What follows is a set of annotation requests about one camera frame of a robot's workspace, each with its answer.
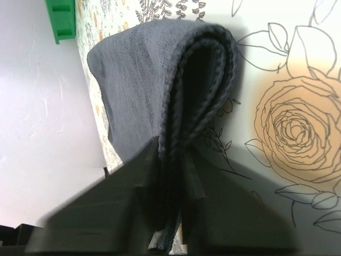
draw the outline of floral wallpaper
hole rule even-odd
[[[220,23],[236,38],[242,73],[198,148],[257,200],[290,220],[304,252],[341,253],[341,1],[76,4],[79,52],[110,171],[121,161],[107,138],[101,93],[86,63],[89,50],[107,36],[153,19]],[[185,253],[179,234],[172,253]]]

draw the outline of black holder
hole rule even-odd
[[[28,224],[20,224],[16,228],[0,226],[2,247],[27,245],[34,229],[39,228]]]
[[[158,211],[158,138],[122,168],[35,229],[26,255],[148,254],[165,223]],[[287,222],[190,149],[182,162],[181,213],[188,254],[291,254]]]

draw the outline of line-drawn leaf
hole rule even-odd
[[[298,203],[311,204],[319,191],[303,184],[294,184],[277,189],[275,193],[284,197],[288,197]]]
[[[234,17],[237,14],[242,3],[243,3],[243,0],[233,0],[232,10],[231,10],[231,16],[232,17]]]
[[[341,211],[333,211],[323,215],[314,222],[314,226],[341,234]]]
[[[314,6],[314,20],[316,24],[321,24],[332,12],[337,0],[316,0]]]
[[[289,44],[288,44],[288,42],[285,44],[284,50],[285,50],[286,52],[289,52]]]
[[[287,53],[276,49],[269,31],[251,33],[237,42],[240,55],[252,66],[264,71],[278,71],[285,66]]]
[[[217,111],[217,114],[216,114],[218,117],[222,117],[223,115],[224,115],[224,111],[223,111],[223,109],[218,109],[218,111]]]
[[[140,6],[141,6],[141,8],[144,8],[144,7],[146,7],[146,3],[145,3],[145,1],[142,1],[142,0],[140,0]]]
[[[223,106],[222,106],[222,110],[225,112],[225,113],[231,113],[233,111],[233,104],[232,104],[232,101],[230,98],[228,98]]]
[[[139,20],[139,23],[142,23],[143,22],[142,15],[139,13],[139,11],[135,11],[135,14],[136,14],[137,19]]]
[[[231,145],[232,145],[232,140],[230,140],[230,141],[225,145],[224,150],[225,150],[225,151],[228,151],[228,150],[230,149]]]
[[[336,59],[334,42],[326,32],[309,26],[295,28],[287,60],[291,77],[312,77],[309,67],[327,75],[334,68]]]
[[[336,195],[340,195],[341,192],[341,180],[337,181],[333,187],[333,191]]]
[[[269,160],[267,160],[262,143],[258,139],[252,139],[245,143],[246,148],[250,153],[265,167],[271,167]]]
[[[202,9],[206,6],[206,3],[204,2],[199,2],[199,8]]]
[[[205,137],[204,142],[206,147],[210,147],[212,145],[212,139],[210,137]]]
[[[170,7],[172,7],[173,5],[169,2],[169,1],[164,1],[164,3],[165,3],[165,6],[166,7],[168,7],[168,8],[170,8]]]
[[[199,13],[199,8],[192,9],[192,13],[194,13],[194,14],[198,14],[198,13]]]
[[[258,200],[260,201],[262,204],[264,204],[263,200],[261,199],[261,197],[259,196],[259,194],[256,191],[252,191],[251,194]]]
[[[240,105],[241,103],[238,100],[233,99],[233,102]]]
[[[218,137],[215,132],[208,131],[209,135],[211,135],[213,138]]]
[[[148,14],[148,8],[146,6],[144,6],[141,10],[142,10],[143,15]]]
[[[152,1],[151,4],[149,5],[149,8],[154,8],[156,6],[157,2],[156,1]]]
[[[167,16],[171,16],[171,15],[172,15],[172,12],[169,11],[169,10],[164,10],[164,13],[165,13]]]
[[[279,23],[268,23],[270,41],[279,51],[287,52],[285,50],[288,44],[288,33],[286,29]]]
[[[202,19],[204,16],[205,16],[205,12],[200,12],[198,18],[199,18],[199,19]]]
[[[314,197],[311,206],[315,209],[327,210],[334,208],[337,205],[338,201],[339,198],[334,193],[322,192]]]

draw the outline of dark gray fabric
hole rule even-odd
[[[237,45],[219,25],[154,20],[107,37],[87,57],[123,162],[159,136],[168,217],[158,247],[169,251],[179,222],[181,152],[227,99],[238,71]]]

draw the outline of gray towel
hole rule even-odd
[[[181,153],[227,99],[238,71],[237,45],[219,25],[154,20],[109,36],[87,62],[109,120],[109,140],[123,162],[159,136],[160,209],[167,217],[157,247],[172,247],[179,219]]]

